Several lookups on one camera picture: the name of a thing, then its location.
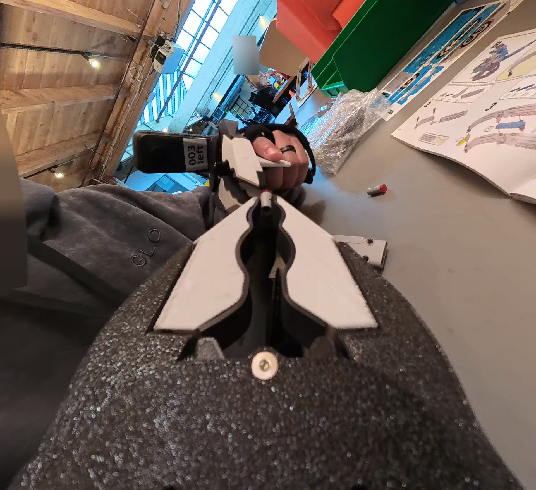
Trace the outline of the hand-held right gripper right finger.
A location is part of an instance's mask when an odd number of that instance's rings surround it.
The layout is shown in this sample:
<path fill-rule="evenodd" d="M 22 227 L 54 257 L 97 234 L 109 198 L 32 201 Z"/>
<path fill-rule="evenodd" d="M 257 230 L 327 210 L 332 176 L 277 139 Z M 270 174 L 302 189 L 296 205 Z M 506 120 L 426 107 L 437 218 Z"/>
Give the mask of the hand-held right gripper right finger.
<path fill-rule="evenodd" d="M 378 323 L 331 235 L 284 199 L 276 199 L 284 293 L 291 305 L 328 329 L 374 329 Z"/>

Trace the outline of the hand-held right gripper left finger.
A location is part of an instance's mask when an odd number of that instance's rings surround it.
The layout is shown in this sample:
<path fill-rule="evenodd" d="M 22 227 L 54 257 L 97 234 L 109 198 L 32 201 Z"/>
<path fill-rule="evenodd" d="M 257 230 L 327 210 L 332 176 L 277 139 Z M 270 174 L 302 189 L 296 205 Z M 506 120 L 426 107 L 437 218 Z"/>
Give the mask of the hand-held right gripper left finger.
<path fill-rule="evenodd" d="M 250 199 L 195 241 L 155 331 L 204 333 L 242 305 L 247 274 L 239 252 L 257 206 L 258 199 Z"/>

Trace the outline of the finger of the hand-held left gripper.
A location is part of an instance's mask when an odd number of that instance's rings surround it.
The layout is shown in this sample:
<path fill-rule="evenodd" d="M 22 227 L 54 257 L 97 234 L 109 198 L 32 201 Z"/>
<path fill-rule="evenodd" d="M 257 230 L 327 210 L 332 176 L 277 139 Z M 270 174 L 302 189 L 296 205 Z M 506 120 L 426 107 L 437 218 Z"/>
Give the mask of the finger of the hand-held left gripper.
<path fill-rule="evenodd" d="M 224 212 L 234 212 L 251 199 L 236 180 L 220 180 L 217 196 Z"/>
<path fill-rule="evenodd" d="M 253 187 L 264 182 L 264 171 L 251 142 L 243 137 L 222 136 L 221 159 L 227 163 L 234 176 Z"/>

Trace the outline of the grey building block assembly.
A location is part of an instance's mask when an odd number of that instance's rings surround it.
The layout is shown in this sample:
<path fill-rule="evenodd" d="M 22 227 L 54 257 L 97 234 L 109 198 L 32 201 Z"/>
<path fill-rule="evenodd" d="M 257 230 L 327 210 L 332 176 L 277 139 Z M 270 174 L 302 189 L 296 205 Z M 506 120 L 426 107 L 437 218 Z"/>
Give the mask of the grey building block assembly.
<path fill-rule="evenodd" d="M 345 242 L 366 262 L 376 269 L 384 269 L 387 241 L 361 236 L 332 235 L 336 242 Z"/>

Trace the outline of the small clear plastic bag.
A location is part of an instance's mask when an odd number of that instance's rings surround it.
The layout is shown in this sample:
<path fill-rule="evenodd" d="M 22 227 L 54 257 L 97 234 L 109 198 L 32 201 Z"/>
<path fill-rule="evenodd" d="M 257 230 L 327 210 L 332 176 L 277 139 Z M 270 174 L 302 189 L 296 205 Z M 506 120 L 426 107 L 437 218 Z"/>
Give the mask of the small clear plastic bag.
<path fill-rule="evenodd" d="M 379 89 L 369 92 L 351 90 L 336 96 L 308 135 L 319 170 L 335 176 L 362 136 L 389 108 L 387 97 Z"/>

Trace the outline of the person's left hand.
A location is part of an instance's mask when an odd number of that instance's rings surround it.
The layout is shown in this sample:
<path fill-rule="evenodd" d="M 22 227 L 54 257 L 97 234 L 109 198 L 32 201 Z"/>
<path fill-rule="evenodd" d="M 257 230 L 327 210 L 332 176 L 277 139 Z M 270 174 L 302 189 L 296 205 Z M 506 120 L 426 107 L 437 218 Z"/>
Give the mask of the person's left hand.
<path fill-rule="evenodd" d="M 273 137 L 273 142 L 265 136 L 256 138 L 252 142 L 254 151 L 265 160 L 285 160 L 290 166 L 265 169 L 265 188 L 276 192 L 299 187 L 304 183 L 309 167 L 303 145 L 295 135 L 282 130 L 273 131 Z"/>

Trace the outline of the flat clear plastic bag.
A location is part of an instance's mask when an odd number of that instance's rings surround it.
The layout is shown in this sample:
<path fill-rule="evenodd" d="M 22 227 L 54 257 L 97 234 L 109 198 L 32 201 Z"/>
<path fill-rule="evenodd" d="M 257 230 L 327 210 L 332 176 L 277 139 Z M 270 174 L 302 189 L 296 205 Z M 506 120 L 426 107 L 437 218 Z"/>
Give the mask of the flat clear plastic bag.
<path fill-rule="evenodd" d="M 328 105 L 321 106 L 312 116 L 304 121 L 304 123 L 298 126 L 298 130 L 308 137 L 312 134 L 315 128 L 322 123 L 325 114 L 331 111 L 331 107 Z"/>

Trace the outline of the white ceiling device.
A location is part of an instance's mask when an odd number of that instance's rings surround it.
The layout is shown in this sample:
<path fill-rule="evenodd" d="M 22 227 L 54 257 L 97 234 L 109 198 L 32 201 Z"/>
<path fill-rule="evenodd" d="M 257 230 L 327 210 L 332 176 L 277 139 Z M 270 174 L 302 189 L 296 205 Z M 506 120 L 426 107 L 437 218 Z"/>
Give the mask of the white ceiling device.
<path fill-rule="evenodd" d="M 171 75 L 177 71 L 184 49 L 165 35 L 158 35 L 150 50 L 152 66 L 157 73 Z"/>

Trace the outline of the tan board on wooden stand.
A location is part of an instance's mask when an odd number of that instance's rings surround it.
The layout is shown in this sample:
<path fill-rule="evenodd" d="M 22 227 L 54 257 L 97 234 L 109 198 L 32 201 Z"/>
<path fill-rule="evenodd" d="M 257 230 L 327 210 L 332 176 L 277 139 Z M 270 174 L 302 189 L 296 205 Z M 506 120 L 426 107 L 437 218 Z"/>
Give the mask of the tan board on wooden stand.
<path fill-rule="evenodd" d="M 317 88 L 312 78 L 313 62 L 278 30 L 276 18 L 270 21 L 259 47 L 259 61 L 283 77 L 274 102 L 289 92 L 301 107 Z"/>

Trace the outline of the green plastic bin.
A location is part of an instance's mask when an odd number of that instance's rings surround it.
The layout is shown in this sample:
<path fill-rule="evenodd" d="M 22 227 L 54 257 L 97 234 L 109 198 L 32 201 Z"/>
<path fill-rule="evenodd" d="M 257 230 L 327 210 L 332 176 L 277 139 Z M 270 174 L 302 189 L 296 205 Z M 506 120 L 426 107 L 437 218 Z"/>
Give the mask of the green plastic bin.
<path fill-rule="evenodd" d="M 365 0 L 312 68 L 326 96 L 376 88 L 452 0 Z"/>

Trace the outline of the sticker sheet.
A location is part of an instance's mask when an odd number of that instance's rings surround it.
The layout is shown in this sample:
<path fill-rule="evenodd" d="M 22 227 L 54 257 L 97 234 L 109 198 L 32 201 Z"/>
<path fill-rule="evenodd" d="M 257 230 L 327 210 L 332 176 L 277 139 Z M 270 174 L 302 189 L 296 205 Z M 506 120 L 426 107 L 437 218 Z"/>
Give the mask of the sticker sheet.
<path fill-rule="evenodd" d="M 382 118 L 388 121 L 398 113 L 524 1 L 499 0 L 460 11 L 381 89 L 387 100 Z"/>

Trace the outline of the building instruction booklet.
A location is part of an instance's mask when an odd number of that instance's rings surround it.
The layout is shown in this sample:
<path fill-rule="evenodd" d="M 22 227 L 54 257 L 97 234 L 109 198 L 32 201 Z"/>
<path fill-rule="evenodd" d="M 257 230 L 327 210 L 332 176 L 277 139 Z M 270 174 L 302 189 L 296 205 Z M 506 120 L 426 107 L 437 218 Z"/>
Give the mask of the building instruction booklet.
<path fill-rule="evenodd" d="M 496 39 L 391 137 L 535 204 L 535 29 Z"/>

